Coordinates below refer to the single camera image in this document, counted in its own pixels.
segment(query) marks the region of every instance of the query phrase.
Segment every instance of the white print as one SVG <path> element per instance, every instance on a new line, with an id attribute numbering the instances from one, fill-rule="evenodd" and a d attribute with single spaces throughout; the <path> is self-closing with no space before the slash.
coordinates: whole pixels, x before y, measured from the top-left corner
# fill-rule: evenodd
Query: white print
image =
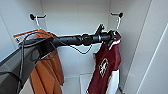
<path id="1" fill-rule="evenodd" d="M 99 66 L 99 72 L 100 72 L 102 78 L 103 78 L 104 74 L 106 73 L 107 66 L 108 66 L 108 60 L 107 60 L 107 58 L 104 58 L 101 65 Z"/>

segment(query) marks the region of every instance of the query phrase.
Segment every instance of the clothing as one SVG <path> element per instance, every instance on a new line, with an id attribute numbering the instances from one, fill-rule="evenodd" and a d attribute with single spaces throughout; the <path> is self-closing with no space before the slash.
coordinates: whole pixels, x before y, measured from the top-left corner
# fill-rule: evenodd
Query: clothing
<path id="1" fill-rule="evenodd" d="M 40 29 L 38 32 L 49 34 L 53 37 L 56 35 L 45 32 Z M 36 34 L 35 38 L 50 37 L 43 34 Z M 57 51 L 51 52 L 45 58 L 51 58 Z M 31 73 L 31 80 L 35 94 L 62 94 L 60 85 L 64 83 L 64 76 L 59 56 L 51 60 L 38 61 L 35 69 Z"/>
<path id="2" fill-rule="evenodd" d="M 118 43 L 121 37 L 113 40 Z M 109 76 L 112 71 L 117 71 L 121 62 L 119 44 L 114 44 L 109 49 L 108 43 L 102 43 L 100 50 L 95 54 L 96 66 L 93 77 L 88 87 L 88 94 L 105 94 Z"/>

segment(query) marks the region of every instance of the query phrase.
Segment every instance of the closet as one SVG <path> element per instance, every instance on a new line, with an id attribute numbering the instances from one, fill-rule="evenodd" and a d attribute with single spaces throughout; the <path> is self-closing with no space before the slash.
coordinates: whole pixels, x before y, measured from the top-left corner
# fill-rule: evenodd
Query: closet
<path id="1" fill-rule="evenodd" d="M 41 28 L 57 36 L 94 34 L 100 24 L 104 31 L 115 30 L 117 17 L 123 12 L 119 45 L 119 88 L 125 94 L 167 94 L 167 0 L 1 0 L 0 61 L 18 48 L 15 34 L 39 29 L 30 14 L 44 16 Z M 58 47 L 64 73 L 63 94 L 86 94 L 94 72 L 94 44 L 83 55 L 70 47 Z M 75 46 L 82 52 L 89 46 Z M 20 94 L 33 94 L 29 79 Z"/>

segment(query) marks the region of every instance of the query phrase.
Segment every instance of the maroon t-shirt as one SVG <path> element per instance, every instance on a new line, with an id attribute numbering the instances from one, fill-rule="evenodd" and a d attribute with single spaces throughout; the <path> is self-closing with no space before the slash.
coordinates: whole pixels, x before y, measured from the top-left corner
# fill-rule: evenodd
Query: maroon t-shirt
<path id="1" fill-rule="evenodd" d="M 102 43 L 100 50 L 95 55 L 96 66 L 89 84 L 88 94 L 105 94 L 109 76 L 112 71 L 118 69 L 121 62 L 118 45 L 115 44 L 109 49 L 106 43 Z"/>

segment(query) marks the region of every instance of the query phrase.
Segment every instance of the orange jacket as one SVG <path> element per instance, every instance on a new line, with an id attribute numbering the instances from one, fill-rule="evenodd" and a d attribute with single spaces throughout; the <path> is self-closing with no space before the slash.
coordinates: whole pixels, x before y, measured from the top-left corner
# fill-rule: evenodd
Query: orange jacket
<path id="1" fill-rule="evenodd" d="M 38 32 L 49 34 L 53 37 L 56 35 L 45 32 L 40 29 Z M 49 37 L 43 34 L 36 34 L 36 38 Z M 51 58 L 57 51 L 51 52 L 45 58 Z M 62 66 L 57 55 L 51 60 L 38 61 L 35 69 L 31 73 L 31 80 L 35 94 L 62 94 L 60 85 L 64 83 Z"/>

